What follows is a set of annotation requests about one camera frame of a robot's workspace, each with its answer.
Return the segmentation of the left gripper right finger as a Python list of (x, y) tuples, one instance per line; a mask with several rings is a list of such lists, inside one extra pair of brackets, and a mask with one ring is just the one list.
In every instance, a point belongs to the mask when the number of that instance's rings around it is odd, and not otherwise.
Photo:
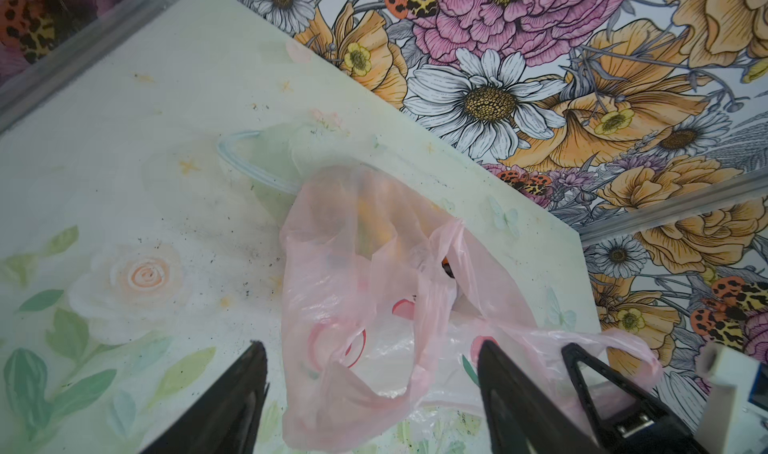
[(494, 453), (602, 453), (494, 342), (478, 356), (478, 380)]

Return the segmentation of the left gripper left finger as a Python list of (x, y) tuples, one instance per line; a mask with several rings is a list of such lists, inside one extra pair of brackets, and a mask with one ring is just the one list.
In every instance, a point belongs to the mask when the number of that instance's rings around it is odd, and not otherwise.
[(252, 453), (266, 401), (265, 347), (253, 341), (200, 398), (143, 452)]

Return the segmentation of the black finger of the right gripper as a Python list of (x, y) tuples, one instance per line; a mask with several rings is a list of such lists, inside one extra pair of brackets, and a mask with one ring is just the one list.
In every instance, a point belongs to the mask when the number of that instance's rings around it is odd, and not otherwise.
[(598, 444), (610, 453), (704, 453), (670, 408), (575, 343), (561, 350)]

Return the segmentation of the pink plastic bag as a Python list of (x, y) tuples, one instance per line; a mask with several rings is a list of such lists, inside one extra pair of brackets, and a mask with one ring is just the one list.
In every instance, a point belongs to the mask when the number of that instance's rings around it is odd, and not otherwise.
[(657, 357), (635, 335), (539, 325), (513, 277), (461, 219), (380, 170), (316, 172), (280, 236), (282, 425), (294, 449), (351, 451), (422, 407), (481, 414), (486, 341), (582, 430), (589, 425), (565, 368), (566, 345), (593, 356), (627, 352), (644, 389), (661, 379)]

